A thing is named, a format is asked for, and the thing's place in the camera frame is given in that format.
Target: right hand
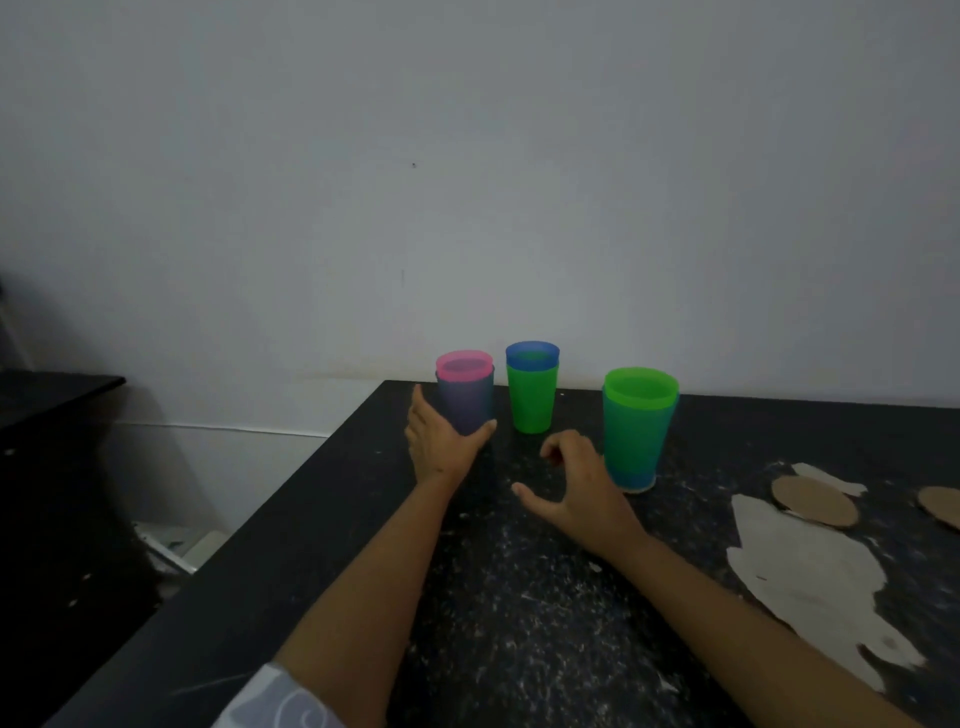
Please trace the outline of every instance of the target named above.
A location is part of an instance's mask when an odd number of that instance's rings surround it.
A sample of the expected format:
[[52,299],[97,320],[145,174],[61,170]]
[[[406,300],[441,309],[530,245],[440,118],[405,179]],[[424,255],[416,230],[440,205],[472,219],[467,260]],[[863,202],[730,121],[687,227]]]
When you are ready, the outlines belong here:
[[614,566],[646,541],[634,509],[613,485],[589,438],[573,429],[556,432],[544,441],[540,457],[564,466],[566,493],[554,503],[535,496],[523,483],[514,483],[513,491],[528,511]]

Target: wall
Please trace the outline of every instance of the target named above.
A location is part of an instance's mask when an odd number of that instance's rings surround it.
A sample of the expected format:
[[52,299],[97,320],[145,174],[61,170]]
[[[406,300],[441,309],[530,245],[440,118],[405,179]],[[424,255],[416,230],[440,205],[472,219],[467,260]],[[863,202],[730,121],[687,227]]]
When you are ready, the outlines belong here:
[[231,533],[323,443],[296,435],[115,425],[102,453],[134,518]]
[[10,0],[11,315],[37,366],[149,393],[134,422],[322,433],[365,379],[528,337],[567,385],[956,404],[958,27],[954,0]]

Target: black furniture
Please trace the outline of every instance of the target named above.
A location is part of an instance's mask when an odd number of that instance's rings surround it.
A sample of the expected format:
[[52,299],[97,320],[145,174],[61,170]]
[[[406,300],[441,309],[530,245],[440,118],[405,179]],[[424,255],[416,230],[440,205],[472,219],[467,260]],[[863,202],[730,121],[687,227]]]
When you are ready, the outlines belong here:
[[[384,382],[50,725],[209,726],[412,487],[410,390]],[[447,513],[390,725],[748,725],[642,597],[522,510],[512,481],[557,498],[564,479],[538,458],[540,436],[510,427],[504,388],[495,399],[500,428]],[[600,443],[600,394],[561,390],[554,426]],[[731,495],[769,498],[794,462],[865,483],[851,535],[885,554],[877,609],[928,660],[878,669],[896,704],[947,728],[960,716],[960,534],[915,493],[955,482],[958,442],[957,410],[684,395],[660,480],[632,503],[750,598],[727,565]]]
[[87,403],[119,376],[0,372],[7,536],[4,724],[38,726],[154,613],[156,577],[114,511]]

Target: stacked cups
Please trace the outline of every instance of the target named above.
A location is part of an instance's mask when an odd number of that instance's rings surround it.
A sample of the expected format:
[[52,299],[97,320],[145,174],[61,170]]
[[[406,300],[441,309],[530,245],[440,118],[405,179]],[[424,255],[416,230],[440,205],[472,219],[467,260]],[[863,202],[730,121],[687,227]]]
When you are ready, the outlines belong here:
[[493,357],[488,353],[445,353],[437,359],[437,384],[443,414],[461,435],[493,419]]
[[545,341],[507,347],[507,381],[514,427],[526,434],[546,432],[553,419],[560,349]]
[[604,377],[604,459],[623,490],[653,487],[679,393],[677,380],[656,369],[627,367]]

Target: sleeve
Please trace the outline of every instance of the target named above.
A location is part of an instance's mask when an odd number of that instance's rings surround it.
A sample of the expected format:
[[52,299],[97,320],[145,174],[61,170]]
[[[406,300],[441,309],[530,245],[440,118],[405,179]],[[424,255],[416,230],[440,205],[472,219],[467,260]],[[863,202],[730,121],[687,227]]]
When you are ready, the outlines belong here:
[[213,728],[345,728],[280,666],[264,665],[220,713]]

